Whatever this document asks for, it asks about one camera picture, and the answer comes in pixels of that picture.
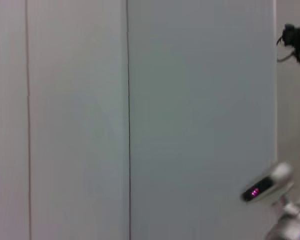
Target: white wall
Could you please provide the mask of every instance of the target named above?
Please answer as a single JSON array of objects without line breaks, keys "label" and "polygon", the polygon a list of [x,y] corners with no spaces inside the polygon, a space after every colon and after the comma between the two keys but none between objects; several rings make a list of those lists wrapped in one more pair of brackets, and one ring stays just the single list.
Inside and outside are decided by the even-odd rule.
[{"label": "white wall", "polygon": [[28,240],[25,1],[0,1],[0,240]]},{"label": "white wall", "polygon": [[275,158],[270,0],[129,0],[132,240],[260,240]]},{"label": "white wall", "polygon": [[122,0],[29,0],[33,240],[126,240]]},{"label": "white wall", "polygon": [[[277,38],[286,23],[300,26],[300,0],[277,0]],[[279,46],[278,57],[291,49]],[[293,196],[300,193],[300,64],[291,58],[277,65],[278,156],[295,170]]]}]

